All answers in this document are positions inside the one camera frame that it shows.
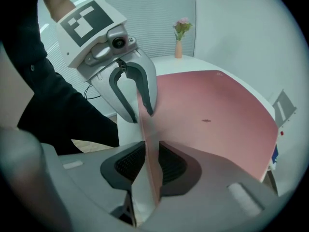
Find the camera lens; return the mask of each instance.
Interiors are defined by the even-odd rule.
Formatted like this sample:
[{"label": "camera lens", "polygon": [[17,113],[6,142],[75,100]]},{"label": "camera lens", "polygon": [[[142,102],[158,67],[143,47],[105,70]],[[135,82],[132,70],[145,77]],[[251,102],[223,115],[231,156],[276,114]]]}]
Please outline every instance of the camera lens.
[{"label": "camera lens", "polygon": [[112,42],[113,47],[115,47],[116,49],[120,49],[124,47],[125,44],[126,44],[126,41],[124,40],[124,38],[116,38]]}]

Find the white table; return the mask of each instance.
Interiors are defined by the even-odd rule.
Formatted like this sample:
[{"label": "white table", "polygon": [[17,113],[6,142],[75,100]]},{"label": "white table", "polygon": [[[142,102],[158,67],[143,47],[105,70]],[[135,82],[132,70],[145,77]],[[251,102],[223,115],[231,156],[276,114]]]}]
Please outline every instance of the white table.
[{"label": "white table", "polygon": [[[188,56],[183,56],[183,58],[181,59],[177,59],[174,56],[164,56],[164,57],[152,58],[152,61],[154,62],[157,76],[172,73],[191,72],[191,71],[208,71],[208,70],[222,71],[225,74],[232,77],[238,83],[243,85],[248,91],[250,91],[266,108],[266,110],[270,113],[273,119],[275,119],[275,109],[261,94],[259,94],[255,89],[253,89],[250,85],[248,85],[238,77],[213,64]],[[134,82],[122,78],[121,81],[119,82],[119,87],[123,91],[124,96],[127,98],[127,100],[129,101],[130,105],[132,106],[133,110],[135,111],[138,117],[139,112],[138,112],[137,93]],[[119,115],[117,115],[117,122],[118,122],[120,145],[126,145],[132,142],[139,142],[142,140],[139,124],[128,123],[125,120],[123,120]]]},{"label": "white table", "polygon": [[[157,76],[191,71],[222,71],[234,80],[236,80],[238,83],[243,85],[248,91],[250,91],[266,108],[266,110],[270,113],[273,119],[275,119],[274,108],[261,94],[259,94],[250,85],[248,85],[238,77],[213,64],[188,56],[183,56],[182,59],[176,59],[174,56],[164,56],[152,58],[152,61],[154,62]],[[138,120],[137,124],[132,124],[126,122],[122,117],[117,115],[119,143],[120,145],[126,145],[129,143],[142,141],[143,138],[142,132],[140,130],[140,118],[136,85],[132,80],[128,80],[124,76],[122,76],[118,82],[118,86],[120,87],[124,96],[132,106]],[[151,189],[152,186],[150,181],[148,180],[147,168],[144,165],[136,181],[132,185],[133,203],[137,223],[144,222],[155,209],[156,204],[152,199]]]}]

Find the pink flower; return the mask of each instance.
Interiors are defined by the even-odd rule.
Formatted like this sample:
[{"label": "pink flower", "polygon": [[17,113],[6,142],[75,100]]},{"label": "pink flower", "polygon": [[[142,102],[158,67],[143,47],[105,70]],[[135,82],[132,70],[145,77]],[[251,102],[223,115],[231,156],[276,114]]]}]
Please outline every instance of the pink flower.
[{"label": "pink flower", "polygon": [[188,17],[182,18],[178,21],[178,23],[181,23],[181,24],[189,23],[189,18]]}]

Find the wooden floor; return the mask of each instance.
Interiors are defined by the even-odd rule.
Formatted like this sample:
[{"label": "wooden floor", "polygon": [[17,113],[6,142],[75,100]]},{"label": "wooden floor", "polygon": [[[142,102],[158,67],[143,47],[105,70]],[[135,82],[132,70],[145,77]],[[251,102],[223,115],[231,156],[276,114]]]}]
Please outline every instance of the wooden floor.
[{"label": "wooden floor", "polygon": [[[112,121],[117,123],[117,116],[110,117]],[[94,152],[104,149],[110,149],[111,147],[106,145],[101,145],[93,142],[80,141],[80,140],[72,140],[76,147],[78,147],[84,153]]]}]

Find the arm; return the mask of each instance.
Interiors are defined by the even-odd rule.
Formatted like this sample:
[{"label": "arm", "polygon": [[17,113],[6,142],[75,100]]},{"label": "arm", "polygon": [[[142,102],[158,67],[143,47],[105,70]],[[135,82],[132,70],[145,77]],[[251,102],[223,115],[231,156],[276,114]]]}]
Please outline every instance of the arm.
[{"label": "arm", "polygon": [[49,10],[51,18],[56,22],[75,9],[75,5],[70,0],[44,0],[44,3]]}]

